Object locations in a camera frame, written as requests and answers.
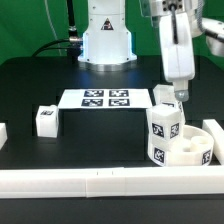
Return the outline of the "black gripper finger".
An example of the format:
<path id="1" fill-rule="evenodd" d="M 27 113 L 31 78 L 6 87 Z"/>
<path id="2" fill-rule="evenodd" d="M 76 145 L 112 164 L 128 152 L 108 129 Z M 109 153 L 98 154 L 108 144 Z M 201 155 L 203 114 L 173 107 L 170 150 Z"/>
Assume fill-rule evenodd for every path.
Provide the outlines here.
<path id="1" fill-rule="evenodd" d="M 189 99 L 188 82 L 186 80 L 173 83 L 175 98 L 178 101 L 186 102 Z"/>

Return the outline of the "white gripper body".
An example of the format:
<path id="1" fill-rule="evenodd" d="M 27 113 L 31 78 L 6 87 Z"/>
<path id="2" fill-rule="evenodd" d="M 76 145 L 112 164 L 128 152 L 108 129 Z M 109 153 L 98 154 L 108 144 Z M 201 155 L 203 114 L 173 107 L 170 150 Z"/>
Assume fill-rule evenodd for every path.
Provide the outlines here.
<path id="1" fill-rule="evenodd" d="M 160 48 L 165 79 L 168 82 L 191 80 L 195 75 L 192 37 L 188 15 L 176 15 L 177 39 L 174 43 L 172 17 L 164 16 L 160 19 L 159 35 Z"/>

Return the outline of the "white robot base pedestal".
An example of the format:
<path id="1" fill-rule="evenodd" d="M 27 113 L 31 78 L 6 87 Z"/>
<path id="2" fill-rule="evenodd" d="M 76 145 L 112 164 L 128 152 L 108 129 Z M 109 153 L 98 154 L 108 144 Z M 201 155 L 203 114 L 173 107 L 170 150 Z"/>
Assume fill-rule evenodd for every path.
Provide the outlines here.
<path id="1" fill-rule="evenodd" d="M 125 24 L 125 0 L 88 0 L 88 28 L 80 62 L 120 65 L 135 61 L 131 32 Z"/>

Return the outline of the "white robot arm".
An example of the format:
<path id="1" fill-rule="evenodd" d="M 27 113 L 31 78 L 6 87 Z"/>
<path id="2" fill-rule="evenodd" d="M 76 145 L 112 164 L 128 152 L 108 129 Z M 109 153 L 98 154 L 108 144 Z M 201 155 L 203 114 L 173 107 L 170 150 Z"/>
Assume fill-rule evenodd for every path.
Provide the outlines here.
<path id="1" fill-rule="evenodd" d="M 141 14 L 159 29 L 163 72 L 178 101 L 189 99 L 195 76 L 192 39 L 206 36 L 210 52 L 224 57 L 224 22 L 202 16 L 204 0 L 139 0 Z"/>

